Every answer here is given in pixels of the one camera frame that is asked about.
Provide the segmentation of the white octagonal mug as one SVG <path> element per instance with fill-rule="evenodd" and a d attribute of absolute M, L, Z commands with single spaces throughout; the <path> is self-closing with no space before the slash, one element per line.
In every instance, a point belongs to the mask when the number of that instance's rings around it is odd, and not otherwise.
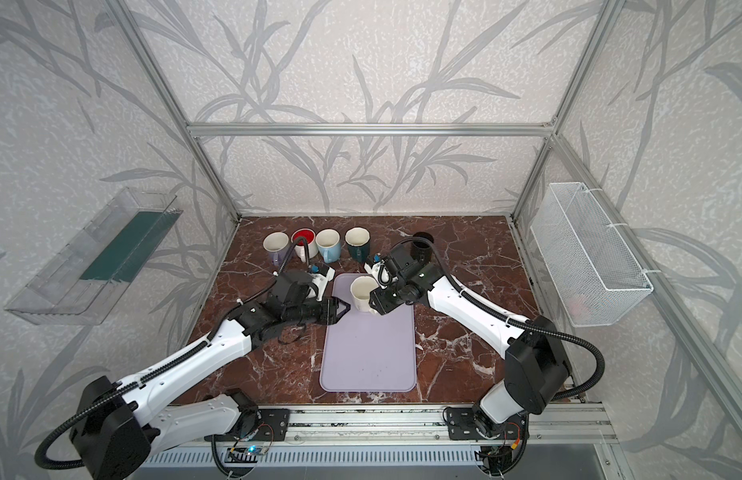
<path fill-rule="evenodd" d="M 377 281 L 369 275 L 355 278 L 350 285 L 350 294 L 354 308 L 361 313 L 371 313 L 371 293 L 379 287 Z"/>

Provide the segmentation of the black mug white rim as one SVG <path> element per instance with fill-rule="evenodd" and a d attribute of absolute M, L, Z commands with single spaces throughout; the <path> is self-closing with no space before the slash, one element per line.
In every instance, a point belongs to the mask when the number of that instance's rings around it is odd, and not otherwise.
<path fill-rule="evenodd" d="M 432 251 L 432 244 L 434 237 L 428 232 L 416 232 L 412 236 L 413 241 L 411 245 L 411 252 L 416 255 L 423 255 L 424 253 Z"/>

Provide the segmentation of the dark green mug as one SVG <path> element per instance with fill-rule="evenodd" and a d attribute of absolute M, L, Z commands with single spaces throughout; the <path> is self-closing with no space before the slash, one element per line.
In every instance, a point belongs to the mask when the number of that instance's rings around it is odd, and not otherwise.
<path fill-rule="evenodd" d="M 363 227 L 353 227 L 345 233 L 345 243 L 350 258 L 365 263 L 370 254 L 370 233 Z"/>

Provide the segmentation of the light blue mug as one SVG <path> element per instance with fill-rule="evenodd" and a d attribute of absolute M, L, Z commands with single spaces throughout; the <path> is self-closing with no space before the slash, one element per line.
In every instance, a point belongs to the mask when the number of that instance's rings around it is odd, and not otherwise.
<path fill-rule="evenodd" d="M 334 229 L 324 229 L 315 237 L 318 251 L 326 264 L 337 262 L 341 258 L 341 235 Z"/>

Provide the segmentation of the white mug red interior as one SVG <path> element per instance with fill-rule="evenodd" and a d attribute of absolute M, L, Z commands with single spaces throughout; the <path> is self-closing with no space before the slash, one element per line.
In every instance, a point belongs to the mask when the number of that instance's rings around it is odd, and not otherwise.
<path fill-rule="evenodd" d="M 312 229 L 302 228 L 295 231 L 291 235 L 291 242 L 294 246 L 293 254 L 303 263 L 308 263 L 318 254 L 316 233 Z"/>

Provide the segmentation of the lavender purple mug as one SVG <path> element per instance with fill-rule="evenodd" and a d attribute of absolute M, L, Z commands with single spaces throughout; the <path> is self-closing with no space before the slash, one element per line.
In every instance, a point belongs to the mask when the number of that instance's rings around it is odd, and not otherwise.
<path fill-rule="evenodd" d="M 285 232 L 270 233 L 262 242 L 270 263 L 275 267 L 280 267 L 283 264 L 290 245 L 290 237 Z"/>

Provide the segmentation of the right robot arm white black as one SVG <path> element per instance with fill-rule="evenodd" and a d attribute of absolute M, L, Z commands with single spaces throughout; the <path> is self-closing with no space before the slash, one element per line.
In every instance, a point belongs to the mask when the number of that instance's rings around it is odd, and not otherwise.
<path fill-rule="evenodd" d="M 427 239 L 406 237 L 388 255 L 365 261 L 364 267 L 379 283 L 370 294 L 370 306 L 377 313 L 386 315 L 404 304 L 422 304 L 451 317 L 499 353 L 504 377 L 473 406 L 475 420 L 486 436 L 514 415 L 539 415 L 551 402 L 587 392 L 604 376 L 605 358 L 593 343 L 559 331 L 542 315 L 530 319 L 476 294 L 453 276 Z M 566 343 L 588 351 L 595 359 L 591 376 L 570 389 L 563 387 L 572 373 Z"/>

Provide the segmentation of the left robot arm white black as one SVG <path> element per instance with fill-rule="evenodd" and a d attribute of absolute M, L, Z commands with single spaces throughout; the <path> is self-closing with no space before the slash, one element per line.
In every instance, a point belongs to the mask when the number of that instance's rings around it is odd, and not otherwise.
<path fill-rule="evenodd" d="M 44 470 L 86 469 L 94 479 L 124 479 L 150 456 L 204 435 L 227 434 L 254 407 L 241 393 L 222 394 L 178 409 L 170 403 L 221 367 L 247 356 L 287 327 L 334 325 L 350 306 L 326 294 L 328 265 L 289 270 L 240 301 L 205 335 L 162 361 L 117 382 L 89 383 L 76 413 L 52 430 L 34 454 Z"/>

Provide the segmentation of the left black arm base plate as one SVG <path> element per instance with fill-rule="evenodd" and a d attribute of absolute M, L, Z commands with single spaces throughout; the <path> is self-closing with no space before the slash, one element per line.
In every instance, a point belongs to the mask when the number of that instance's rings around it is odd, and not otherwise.
<path fill-rule="evenodd" d="M 248 442 L 283 442 L 286 438 L 291 411 L 287 408 L 260 409 L 252 430 L 243 439 Z"/>

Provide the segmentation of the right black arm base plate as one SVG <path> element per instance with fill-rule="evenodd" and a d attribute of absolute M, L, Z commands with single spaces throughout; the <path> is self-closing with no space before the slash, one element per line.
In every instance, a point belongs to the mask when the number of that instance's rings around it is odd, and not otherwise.
<path fill-rule="evenodd" d="M 524 427 L 528 418 L 523 413 L 496 423 L 473 407 L 446 407 L 443 420 L 450 440 L 515 442 L 527 438 Z"/>

